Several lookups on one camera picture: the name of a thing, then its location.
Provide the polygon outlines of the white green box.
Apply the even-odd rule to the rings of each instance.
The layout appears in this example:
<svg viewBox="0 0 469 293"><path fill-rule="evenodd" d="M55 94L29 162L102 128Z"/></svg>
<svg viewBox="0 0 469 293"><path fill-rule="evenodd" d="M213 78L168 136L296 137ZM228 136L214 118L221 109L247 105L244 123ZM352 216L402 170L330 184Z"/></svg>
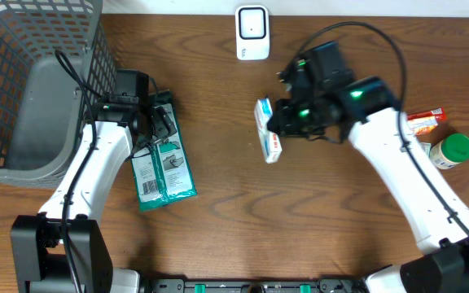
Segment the white green box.
<svg viewBox="0 0 469 293"><path fill-rule="evenodd" d="M282 153L279 136L268 130L267 127L272 115L269 98L258 99L254 107L254 116L263 156L267 164L276 163Z"/></svg>

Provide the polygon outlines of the large green box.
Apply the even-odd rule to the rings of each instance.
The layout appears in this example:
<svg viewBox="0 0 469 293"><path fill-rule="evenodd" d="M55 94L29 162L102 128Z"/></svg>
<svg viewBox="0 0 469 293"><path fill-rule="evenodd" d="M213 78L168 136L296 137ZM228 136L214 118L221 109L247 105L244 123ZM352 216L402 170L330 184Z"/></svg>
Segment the large green box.
<svg viewBox="0 0 469 293"><path fill-rule="evenodd" d="M182 142L173 94L169 90L151 94L156 107L165 110L162 131L173 133L160 142L135 151L131 159L135 186L142 211L154 210L197 195L191 168Z"/></svg>

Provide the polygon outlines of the orange small box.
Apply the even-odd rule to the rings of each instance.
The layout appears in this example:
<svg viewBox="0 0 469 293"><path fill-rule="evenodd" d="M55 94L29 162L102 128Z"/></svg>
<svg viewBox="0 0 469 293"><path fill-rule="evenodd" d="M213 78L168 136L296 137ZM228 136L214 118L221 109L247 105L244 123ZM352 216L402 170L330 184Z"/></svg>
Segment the orange small box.
<svg viewBox="0 0 469 293"><path fill-rule="evenodd" d="M434 116L409 119L407 123L412 133L417 136L428 134L438 126Z"/></svg>

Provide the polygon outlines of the teal snack packet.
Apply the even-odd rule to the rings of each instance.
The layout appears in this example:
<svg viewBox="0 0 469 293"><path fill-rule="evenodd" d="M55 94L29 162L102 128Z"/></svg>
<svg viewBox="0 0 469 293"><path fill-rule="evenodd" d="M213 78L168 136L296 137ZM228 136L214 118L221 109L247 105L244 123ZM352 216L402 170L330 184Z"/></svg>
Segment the teal snack packet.
<svg viewBox="0 0 469 293"><path fill-rule="evenodd" d="M432 144L428 143L428 142L421 142L421 143L419 143L419 145L421 146L421 148L422 148L423 152L426 154L426 156L429 156L430 151L432 149Z"/></svg>

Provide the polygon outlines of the green lid jar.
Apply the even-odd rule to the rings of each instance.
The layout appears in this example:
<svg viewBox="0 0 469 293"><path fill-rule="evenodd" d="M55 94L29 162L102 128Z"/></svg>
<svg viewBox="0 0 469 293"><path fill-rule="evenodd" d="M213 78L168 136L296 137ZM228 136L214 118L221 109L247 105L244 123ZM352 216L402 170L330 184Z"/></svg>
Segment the green lid jar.
<svg viewBox="0 0 469 293"><path fill-rule="evenodd" d="M469 160L469 137L454 133L432 147L430 161L439 169L450 169Z"/></svg>

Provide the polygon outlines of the red stick sachet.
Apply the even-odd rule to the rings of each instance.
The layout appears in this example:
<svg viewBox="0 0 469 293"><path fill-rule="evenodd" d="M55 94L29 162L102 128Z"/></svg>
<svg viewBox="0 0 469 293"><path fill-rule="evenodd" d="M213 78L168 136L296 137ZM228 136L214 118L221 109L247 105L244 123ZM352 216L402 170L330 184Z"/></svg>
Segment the red stick sachet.
<svg viewBox="0 0 469 293"><path fill-rule="evenodd" d="M436 109L432 109L432 110L425 111L425 112L418 112L418 113L410 114L407 116L407 119L415 120L415 119L428 118L428 117L434 117L437 122L442 122L442 121L447 120L446 112L442 107L438 107Z"/></svg>

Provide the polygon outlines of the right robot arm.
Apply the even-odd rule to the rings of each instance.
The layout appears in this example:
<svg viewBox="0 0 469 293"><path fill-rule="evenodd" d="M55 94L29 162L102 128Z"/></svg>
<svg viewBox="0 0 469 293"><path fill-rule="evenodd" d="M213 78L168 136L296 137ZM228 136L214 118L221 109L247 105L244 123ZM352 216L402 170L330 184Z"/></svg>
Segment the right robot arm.
<svg viewBox="0 0 469 293"><path fill-rule="evenodd" d="M373 166L408 221L421 256L363 277L367 292L469 292L469 208L419 145L401 103L379 77L357 79L328 42L279 75L289 97L267 127L281 137L322 139L340 131Z"/></svg>

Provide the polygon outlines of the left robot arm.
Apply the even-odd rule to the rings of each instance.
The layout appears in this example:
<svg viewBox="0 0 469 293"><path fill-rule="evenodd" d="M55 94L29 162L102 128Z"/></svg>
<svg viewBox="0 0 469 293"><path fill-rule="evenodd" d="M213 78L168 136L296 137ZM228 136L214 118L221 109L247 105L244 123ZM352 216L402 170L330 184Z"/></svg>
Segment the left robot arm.
<svg viewBox="0 0 469 293"><path fill-rule="evenodd" d="M11 248L20 292L148 292L142 275L113 265L99 222L126 160L148 156L175 134L154 81L121 69L114 89L89 109L90 123L55 193L34 216L19 215Z"/></svg>

